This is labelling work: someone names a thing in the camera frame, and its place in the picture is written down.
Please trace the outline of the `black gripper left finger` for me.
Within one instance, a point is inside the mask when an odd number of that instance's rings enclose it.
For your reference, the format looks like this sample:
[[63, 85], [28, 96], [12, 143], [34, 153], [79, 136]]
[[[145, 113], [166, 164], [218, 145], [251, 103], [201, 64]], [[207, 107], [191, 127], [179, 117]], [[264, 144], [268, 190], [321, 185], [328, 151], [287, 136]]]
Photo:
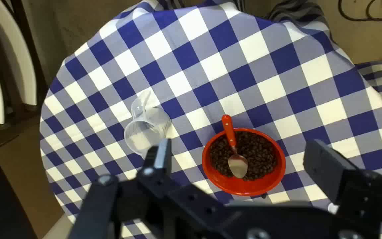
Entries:
[[152, 147], [146, 155], [138, 181], [154, 181], [164, 184], [170, 180], [173, 166], [173, 145], [170, 140], [162, 140], [157, 147]]

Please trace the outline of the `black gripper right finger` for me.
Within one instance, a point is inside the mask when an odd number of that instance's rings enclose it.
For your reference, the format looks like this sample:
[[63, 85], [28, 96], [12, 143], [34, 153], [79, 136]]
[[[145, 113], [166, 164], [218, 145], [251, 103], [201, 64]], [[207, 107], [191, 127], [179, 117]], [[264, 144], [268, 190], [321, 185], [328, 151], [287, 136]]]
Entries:
[[360, 169], [320, 140], [307, 143], [304, 169], [340, 208], [382, 208], [382, 176]]

